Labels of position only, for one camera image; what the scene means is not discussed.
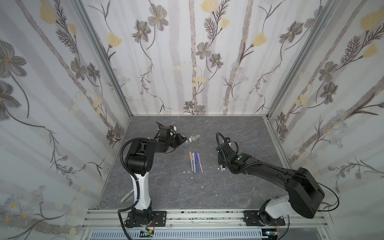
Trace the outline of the purple capped pink pen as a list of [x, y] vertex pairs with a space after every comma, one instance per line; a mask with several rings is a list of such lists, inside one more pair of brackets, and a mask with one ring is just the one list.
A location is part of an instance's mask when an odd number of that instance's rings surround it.
[[202, 167], [201, 155], [199, 153], [197, 153], [197, 157], [198, 157], [200, 172], [203, 173], [204, 171], [203, 171], [203, 167]]

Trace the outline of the dark blue pen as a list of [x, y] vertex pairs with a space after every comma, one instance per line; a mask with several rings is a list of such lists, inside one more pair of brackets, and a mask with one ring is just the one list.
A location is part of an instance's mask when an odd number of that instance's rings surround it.
[[198, 162], [198, 155], [197, 155], [197, 153], [194, 153], [194, 157], [195, 157], [196, 172], [199, 173], [200, 169], [199, 169], [199, 162]]

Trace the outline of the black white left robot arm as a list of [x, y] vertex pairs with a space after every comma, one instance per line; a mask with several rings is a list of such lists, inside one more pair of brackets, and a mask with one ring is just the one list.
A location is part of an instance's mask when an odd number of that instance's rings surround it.
[[154, 138], [133, 138], [120, 150], [120, 162], [129, 173], [134, 185], [135, 202], [128, 208], [126, 227], [135, 224], [147, 225], [154, 221], [152, 200], [149, 194], [149, 171], [152, 169], [156, 153], [168, 153], [168, 149], [177, 149], [188, 139], [177, 133], [177, 127], [164, 126], [159, 122]]

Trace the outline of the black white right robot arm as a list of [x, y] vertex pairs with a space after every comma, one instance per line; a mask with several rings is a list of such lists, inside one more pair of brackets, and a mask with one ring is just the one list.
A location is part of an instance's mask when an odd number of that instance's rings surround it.
[[298, 214], [306, 219], [315, 217], [325, 193], [307, 169], [286, 169], [262, 162], [248, 154], [238, 154], [226, 141], [218, 143], [216, 151], [219, 165], [234, 175], [256, 176], [287, 192], [283, 197], [266, 200], [255, 217], [245, 216], [246, 222], [268, 226], [291, 214]]

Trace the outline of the lilac pen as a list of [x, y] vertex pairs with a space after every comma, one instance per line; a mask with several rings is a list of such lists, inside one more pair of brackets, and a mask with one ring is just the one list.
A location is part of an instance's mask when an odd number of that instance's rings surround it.
[[196, 173], [197, 172], [197, 168], [196, 168], [195, 153], [192, 153], [192, 161], [193, 161], [194, 173]]

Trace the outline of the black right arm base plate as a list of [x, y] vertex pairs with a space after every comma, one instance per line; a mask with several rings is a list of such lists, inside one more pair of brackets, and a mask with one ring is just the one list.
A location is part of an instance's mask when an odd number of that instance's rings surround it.
[[264, 211], [244, 211], [243, 221], [248, 227], [278, 227], [286, 226], [286, 222], [283, 217], [273, 219]]

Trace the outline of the aluminium front rail frame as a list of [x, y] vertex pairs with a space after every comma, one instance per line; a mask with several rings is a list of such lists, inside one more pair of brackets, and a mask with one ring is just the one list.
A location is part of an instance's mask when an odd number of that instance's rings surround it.
[[284, 216], [286, 226], [248, 227], [243, 221], [244, 211], [254, 209], [167, 209], [165, 227], [134, 227], [125, 232], [118, 219], [117, 210], [89, 210], [79, 240], [124, 240], [130, 230], [143, 230], [154, 234], [156, 230], [179, 229], [261, 229], [264, 240], [333, 240], [328, 223], [322, 214], [305, 219], [298, 214]]

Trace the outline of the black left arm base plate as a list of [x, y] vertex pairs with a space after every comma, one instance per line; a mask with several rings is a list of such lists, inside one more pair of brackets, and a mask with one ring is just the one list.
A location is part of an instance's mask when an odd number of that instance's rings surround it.
[[166, 211], [152, 211], [143, 212], [135, 211], [129, 212], [124, 226], [127, 228], [133, 227], [165, 227], [167, 220]]

